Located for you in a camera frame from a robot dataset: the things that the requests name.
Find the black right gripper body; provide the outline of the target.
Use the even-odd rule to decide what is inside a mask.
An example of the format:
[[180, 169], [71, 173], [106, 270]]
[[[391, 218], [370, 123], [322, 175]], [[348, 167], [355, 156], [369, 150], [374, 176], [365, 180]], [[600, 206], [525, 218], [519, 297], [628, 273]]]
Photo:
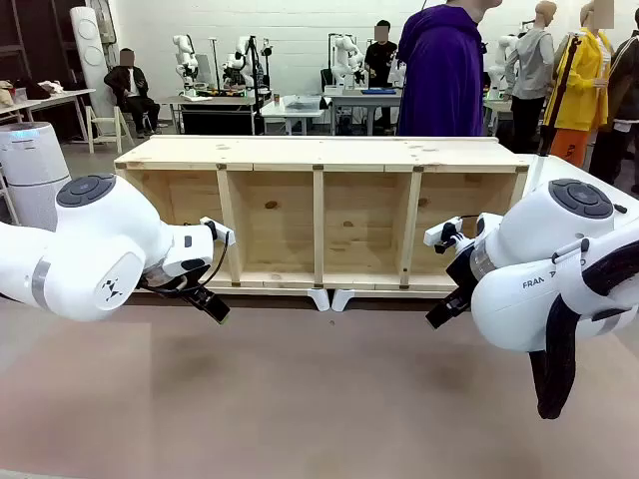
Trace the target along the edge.
[[449, 242], [455, 248], [455, 257], [446, 269], [446, 273], [456, 284], [456, 289], [448, 296], [450, 300], [470, 300], [478, 284], [471, 268], [472, 254], [475, 250], [474, 240], [453, 238]]

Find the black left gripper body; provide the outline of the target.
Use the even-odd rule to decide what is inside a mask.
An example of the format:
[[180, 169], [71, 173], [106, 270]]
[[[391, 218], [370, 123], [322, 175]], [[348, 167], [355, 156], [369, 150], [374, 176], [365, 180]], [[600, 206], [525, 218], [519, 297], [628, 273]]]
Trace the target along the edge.
[[203, 259], [188, 259], [178, 263], [178, 275], [169, 276], [161, 267], [142, 275], [138, 288], [166, 298], [182, 300], [210, 300], [213, 294], [200, 279], [210, 269]]

